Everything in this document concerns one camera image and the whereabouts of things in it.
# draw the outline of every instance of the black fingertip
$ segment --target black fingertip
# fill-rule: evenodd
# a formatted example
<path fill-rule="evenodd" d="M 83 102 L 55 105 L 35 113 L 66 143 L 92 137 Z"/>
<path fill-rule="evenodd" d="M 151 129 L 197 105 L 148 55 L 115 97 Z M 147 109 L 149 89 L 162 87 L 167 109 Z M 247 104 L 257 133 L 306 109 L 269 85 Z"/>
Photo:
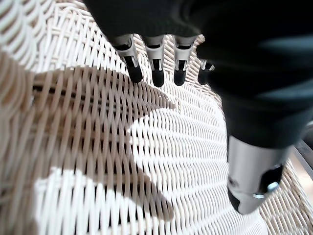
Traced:
<path fill-rule="evenodd" d="M 227 191 L 228 191 L 228 198 L 231 202 L 231 205 L 233 206 L 233 208 L 236 210 L 236 212 L 238 212 L 239 214 L 241 214 L 238 210 L 238 207 L 240 205 L 240 201 L 231 193 L 231 191 L 229 190 L 229 188 L 227 187 Z"/>
<path fill-rule="evenodd" d="M 138 83 L 142 80 L 142 73 L 140 66 L 137 67 L 127 67 L 129 77 L 132 82 Z"/>
<path fill-rule="evenodd" d="M 199 74 L 198 74 L 198 82 L 201 85 L 205 85 L 208 84 L 208 79 L 209 79 L 209 75 L 210 75 L 211 71 L 209 69 L 200 69 L 199 70 Z"/>
<path fill-rule="evenodd" d="M 177 86 L 181 86 L 182 84 L 184 84 L 185 79 L 186 79 L 186 71 L 183 71 L 183 70 L 174 71 L 174 83 Z"/>
<path fill-rule="evenodd" d="M 164 84 L 164 73 L 163 70 L 152 71 L 152 81 L 156 87 L 161 87 Z"/>

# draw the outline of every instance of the wicker surface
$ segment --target wicker surface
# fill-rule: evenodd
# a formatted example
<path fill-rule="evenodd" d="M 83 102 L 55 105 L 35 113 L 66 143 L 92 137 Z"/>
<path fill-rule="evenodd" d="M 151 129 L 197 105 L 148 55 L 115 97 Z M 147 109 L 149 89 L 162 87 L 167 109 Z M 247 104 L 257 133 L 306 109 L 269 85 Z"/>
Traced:
<path fill-rule="evenodd" d="M 265 221 L 233 210 L 221 102 L 195 53 L 176 87 L 167 37 L 157 89 L 135 42 L 138 85 L 79 1 L 0 1 L 0 234 L 313 232 L 290 165 Z"/>

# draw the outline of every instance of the wicker weave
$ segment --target wicker weave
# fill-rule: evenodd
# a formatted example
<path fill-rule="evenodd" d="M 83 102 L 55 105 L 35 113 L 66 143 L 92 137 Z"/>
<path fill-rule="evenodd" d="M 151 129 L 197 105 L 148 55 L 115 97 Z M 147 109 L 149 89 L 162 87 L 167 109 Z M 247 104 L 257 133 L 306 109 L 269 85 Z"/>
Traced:
<path fill-rule="evenodd" d="M 313 233 L 291 165 L 261 214 L 233 210 L 221 101 L 195 53 L 175 86 L 167 36 L 157 89 L 135 43 L 138 85 L 81 2 L 0 1 L 0 234 Z"/>

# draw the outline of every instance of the robotic hand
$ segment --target robotic hand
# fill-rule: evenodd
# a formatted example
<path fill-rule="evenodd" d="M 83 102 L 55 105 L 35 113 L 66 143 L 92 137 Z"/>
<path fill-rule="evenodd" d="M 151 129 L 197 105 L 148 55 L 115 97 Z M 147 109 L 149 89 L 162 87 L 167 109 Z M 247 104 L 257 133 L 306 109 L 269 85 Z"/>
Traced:
<path fill-rule="evenodd" d="M 133 33 L 142 36 L 161 87 L 163 35 L 175 38 L 174 82 L 185 81 L 198 34 L 198 80 L 222 98 L 228 135 L 228 195 L 247 214 L 276 190 L 291 146 L 313 116 L 310 1 L 85 0 L 101 30 L 141 81 Z"/>

